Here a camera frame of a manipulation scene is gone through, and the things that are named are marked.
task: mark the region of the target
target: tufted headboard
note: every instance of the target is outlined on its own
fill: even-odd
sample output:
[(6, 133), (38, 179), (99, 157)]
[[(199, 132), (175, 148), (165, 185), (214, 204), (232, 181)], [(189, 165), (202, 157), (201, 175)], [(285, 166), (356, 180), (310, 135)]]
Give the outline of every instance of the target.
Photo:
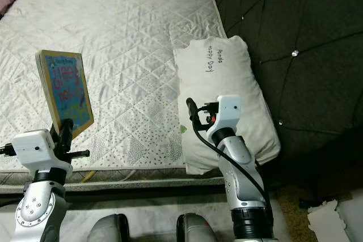
[(363, 157), (363, 0), (216, 2), (228, 37), (248, 45), (281, 140), (265, 169), (313, 177)]

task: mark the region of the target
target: pillow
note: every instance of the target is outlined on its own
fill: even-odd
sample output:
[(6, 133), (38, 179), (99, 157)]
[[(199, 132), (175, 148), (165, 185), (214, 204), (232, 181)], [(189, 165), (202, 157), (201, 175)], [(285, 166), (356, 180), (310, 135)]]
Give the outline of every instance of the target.
[(203, 174), (218, 167), (217, 154), (194, 134), (185, 103), (188, 97), (201, 107), (206, 102), (217, 101), (219, 95), (239, 95), (242, 104), (236, 135), (244, 138), (260, 164), (278, 155), (280, 141), (252, 73), (247, 45), (239, 36), (192, 40), (187, 48), (175, 49), (174, 57), (178, 66), (179, 121), (187, 173)]

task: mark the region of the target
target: mattress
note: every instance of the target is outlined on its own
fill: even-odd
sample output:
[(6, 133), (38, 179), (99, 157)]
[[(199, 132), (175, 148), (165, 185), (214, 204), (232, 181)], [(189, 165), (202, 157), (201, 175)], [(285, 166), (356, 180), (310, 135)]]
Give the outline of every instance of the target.
[[(95, 122), (72, 142), (91, 156), (73, 160), (69, 181), (187, 178), (172, 50), (209, 36), (225, 37), (214, 0), (16, 0), (0, 20), (0, 145), (52, 124), (35, 53), (81, 52)], [(0, 189), (31, 178), (16, 157), (0, 162)]]

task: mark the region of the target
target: black cable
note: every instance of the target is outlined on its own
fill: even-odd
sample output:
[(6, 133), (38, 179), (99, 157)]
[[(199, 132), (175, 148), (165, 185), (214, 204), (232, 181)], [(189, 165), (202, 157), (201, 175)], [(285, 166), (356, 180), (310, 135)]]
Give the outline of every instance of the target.
[(211, 143), (209, 143), (207, 140), (205, 140), (200, 135), (199, 131), (195, 128), (195, 120), (198, 117), (198, 113), (200, 111), (205, 111), (205, 110), (206, 110), (205, 107), (201, 107), (193, 115), (192, 125), (193, 125), (193, 130), (194, 130), (195, 134), (197, 135), (197, 137), (199, 138), (200, 141), (202, 141), (206, 146), (208, 146), (209, 148), (214, 150), (218, 155), (220, 155), (224, 159), (226, 159), (229, 163), (231, 163), (235, 168), (237, 168), (242, 174), (244, 174), (249, 179), (249, 181), (256, 187), (256, 189), (261, 193), (262, 197), (265, 199), (265, 202), (266, 202), (266, 205), (267, 205), (268, 216), (269, 216), (271, 222), (273, 223), (272, 207), (271, 207), (270, 197), (269, 197), (268, 193), (266, 193), (262, 189), (262, 187), (256, 182), (256, 180), (246, 170), (244, 170), (243, 167), (241, 167), (235, 160), (233, 160), (231, 157), (229, 157), (223, 151), (221, 151), (220, 149), (214, 147)]
[(259, 170), (260, 169), (260, 163), (257, 161), (257, 160), (255, 160), (255, 164), (256, 164), (256, 168), (257, 168), (257, 170)]

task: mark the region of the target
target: children's book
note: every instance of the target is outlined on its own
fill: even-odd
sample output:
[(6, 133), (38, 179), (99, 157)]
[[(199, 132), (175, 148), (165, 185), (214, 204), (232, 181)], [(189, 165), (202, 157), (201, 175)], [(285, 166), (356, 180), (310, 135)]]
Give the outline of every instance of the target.
[(74, 139), (94, 122), (82, 55), (41, 50), (35, 58), (54, 128), (59, 134), (62, 120), (72, 119)]

